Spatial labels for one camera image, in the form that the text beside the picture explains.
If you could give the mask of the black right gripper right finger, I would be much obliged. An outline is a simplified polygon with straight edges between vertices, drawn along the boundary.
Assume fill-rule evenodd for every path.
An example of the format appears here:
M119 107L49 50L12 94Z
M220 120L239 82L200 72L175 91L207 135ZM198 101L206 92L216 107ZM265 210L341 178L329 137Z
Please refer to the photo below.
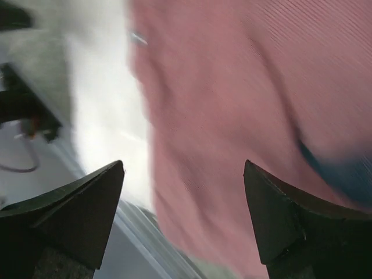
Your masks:
M371 215L297 189L250 161L246 199L270 278L371 278Z

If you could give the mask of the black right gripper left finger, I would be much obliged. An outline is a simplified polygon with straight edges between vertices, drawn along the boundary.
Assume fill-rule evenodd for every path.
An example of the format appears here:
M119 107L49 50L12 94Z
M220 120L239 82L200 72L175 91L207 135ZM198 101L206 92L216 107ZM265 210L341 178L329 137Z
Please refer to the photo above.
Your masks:
M1 209L1 278L92 278L102 264L123 180L118 160Z

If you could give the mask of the red cartoon pillowcase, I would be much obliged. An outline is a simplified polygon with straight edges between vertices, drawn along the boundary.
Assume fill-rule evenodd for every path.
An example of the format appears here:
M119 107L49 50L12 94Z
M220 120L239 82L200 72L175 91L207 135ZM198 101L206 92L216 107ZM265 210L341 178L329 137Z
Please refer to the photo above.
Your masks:
M247 160L371 208L370 1L132 1L155 212L182 251L267 278Z

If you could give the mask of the cream yellow-edged pillow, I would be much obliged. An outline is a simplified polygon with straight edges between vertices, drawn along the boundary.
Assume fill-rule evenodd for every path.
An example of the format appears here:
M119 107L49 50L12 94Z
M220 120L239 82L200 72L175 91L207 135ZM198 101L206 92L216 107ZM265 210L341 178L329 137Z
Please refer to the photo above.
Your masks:
M63 1L72 141L86 173L121 160L121 198L154 211L150 125L132 62L146 45L131 1Z

